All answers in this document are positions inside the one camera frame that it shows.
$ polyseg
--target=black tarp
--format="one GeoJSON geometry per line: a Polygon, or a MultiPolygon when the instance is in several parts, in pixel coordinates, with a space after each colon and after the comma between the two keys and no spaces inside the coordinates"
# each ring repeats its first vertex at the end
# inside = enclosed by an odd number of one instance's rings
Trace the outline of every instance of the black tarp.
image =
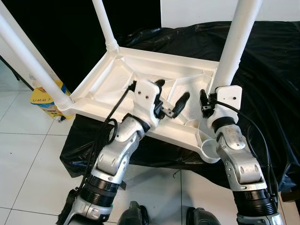
{"type": "MultiPolygon", "coordinates": [[[[209,22],[177,29],[142,30],[122,38],[129,48],[219,61],[230,22],[209,22]]],[[[255,22],[232,84],[243,88],[241,111],[262,130],[279,190],[300,184],[300,23],[255,22]]],[[[101,122],[80,115],[71,127],[60,159],[72,177],[82,175],[90,144],[101,122]]],[[[240,117],[243,134],[248,122],[240,117]]],[[[251,143],[264,169],[262,140],[251,143]]],[[[190,150],[150,137],[141,140],[131,164],[192,170],[229,187],[223,164],[203,162],[190,150]]]]}

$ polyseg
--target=black plastic sheet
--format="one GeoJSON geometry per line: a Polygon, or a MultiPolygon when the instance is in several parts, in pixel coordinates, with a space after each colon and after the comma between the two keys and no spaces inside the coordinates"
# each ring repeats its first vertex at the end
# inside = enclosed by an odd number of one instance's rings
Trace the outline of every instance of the black plastic sheet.
{"type": "MultiPolygon", "coordinates": [[[[123,46],[219,61],[230,22],[209,22],[177,29],[142,30],[123,46]]],[[[279,190],[300,184],[300,23],[255,22],[232,84],[243,88],[241,111],[262,130],[279,190]]],[[[248,122],[238,125],[246,134],[248,122]]],[[[82,175],[95,135],[105,136],[101,122],[80,115],[71,127],[60,159],[72,177],[82,175]]],[[[252,128],[251,143],[265,166],[263,142],[252,128]]],[[[229,187],[222,162],[207,164],[193,151],[150,137],[141,140],[131,164],[192,170],[229,187]]]]}

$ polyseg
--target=white cylindrical part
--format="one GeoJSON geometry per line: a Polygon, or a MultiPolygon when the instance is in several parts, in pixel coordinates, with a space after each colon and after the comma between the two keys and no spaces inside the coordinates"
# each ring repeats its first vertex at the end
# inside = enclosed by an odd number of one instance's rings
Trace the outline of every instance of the white cylindrical part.
{"type": "Polygon", "coordinates": [[[262,2],[239,0],[212,84],[212,93],[217,87],[231,85],[262,2]]]}
{"type": "Polygon", "coordinates": [[[95,11],[97,13],[102,32],[105,37],[105,45],[108,51],[115,51],[119,48],[116,39],[113,36],[112,28],[109,24],[107,14],[102,0],[93,0],[95,11]]]}
{"type": "Polygon", "coordinates": [[[53,98],[58,108],[64,110],[72,104],[72,99],[63,93],[54,80],[48,75],[31,51],[26,47],[8,22],[0,14],[0,35],[14,53],[28,68],[34,78],[53,98]]]}

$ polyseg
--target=white wall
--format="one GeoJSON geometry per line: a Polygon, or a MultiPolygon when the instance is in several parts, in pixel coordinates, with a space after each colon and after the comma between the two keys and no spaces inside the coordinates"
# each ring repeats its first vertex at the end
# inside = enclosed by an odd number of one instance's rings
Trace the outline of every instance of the white wall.
{"type": "MultiPolygon", "coordinates": [[[[231,21],[238,0],[161,0],[162,27],[231,21]]],[[[300,0],[264,0],[259,21],[299,21],[300,0]]]]}
{"type": "MultiPolygon", "coordinates": [[[[34,44],[30,41],[24,31],[21,29],[19,24],[7,10],[5,5],[0,1],[0,13],[6,21],[10,24],[10,26],[14,29],[14,31],[18,34],[19,38],[24,42],[24,44],[28,47],[31,53],[36,57],[39,63],[44,67],[44,69],[48,72],[48,74],[54,80],[59,80],[56,73],[51,69],[46,60],[42,57],[39,51],[36,49],[34,44]]],[[[12,67],[14,70],[28,83],[31,85],[31,81],[29,78],[29,70],[26,68],[24,63],[17,57],[17,55],[11,50],[11,48],[5,43],[5,41],[0,36],[0,55],[4,58],[4,60],[12,67]]]]}

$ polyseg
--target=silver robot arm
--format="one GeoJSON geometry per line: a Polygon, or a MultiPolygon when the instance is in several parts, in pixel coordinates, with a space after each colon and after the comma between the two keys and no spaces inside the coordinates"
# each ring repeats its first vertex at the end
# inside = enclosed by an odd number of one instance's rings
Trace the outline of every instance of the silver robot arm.
{"type": "Polygon", "coordinates": [[[226,86],[216,89],[207,99],[200,92],[203,116],[214,129],[218,142],[216,154],[222,159],[230,189],[238,208],[239,225],[283,225],[276,199],[270,194],[257,159],[252,155],[238,122],[237,113],[225,105],[240,109],[242,88],[226,86]]]}
{"type": "Polygon", "coordinates": [[[135,94],[133,114],[123,118],[113,141],[101,150],[91,176],[76,197],[64,225],[99,224],[108,220],[118,187],[139,141],[149,129],[155,129],[166,115],[175,118],[189,99],[186,92],[172,110],[166,110],[159,100],[164,83],[164,80],[152,83],[144,79],[134,83],[131,89],[135,94]]]}

